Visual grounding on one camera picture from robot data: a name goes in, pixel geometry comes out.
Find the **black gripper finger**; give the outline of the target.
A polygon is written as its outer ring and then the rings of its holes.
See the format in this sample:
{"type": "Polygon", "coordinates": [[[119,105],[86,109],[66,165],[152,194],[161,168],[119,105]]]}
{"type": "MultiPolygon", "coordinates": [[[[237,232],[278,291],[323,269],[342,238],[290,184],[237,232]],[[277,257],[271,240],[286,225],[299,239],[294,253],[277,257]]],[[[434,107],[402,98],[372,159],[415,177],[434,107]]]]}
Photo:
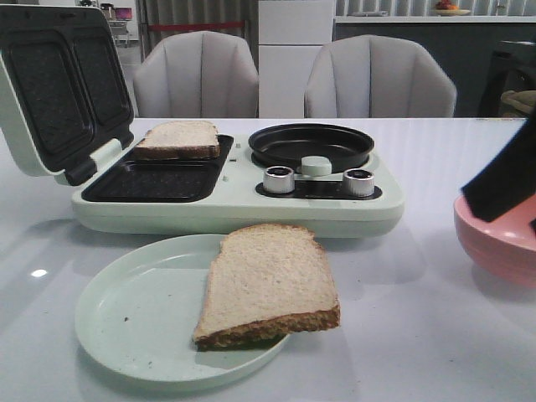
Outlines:
{"type": "Polygon", "coordinates": [[[528,119],[461,192],[472,215],[486,222],[535,195],[535,120],[528,119]]]}

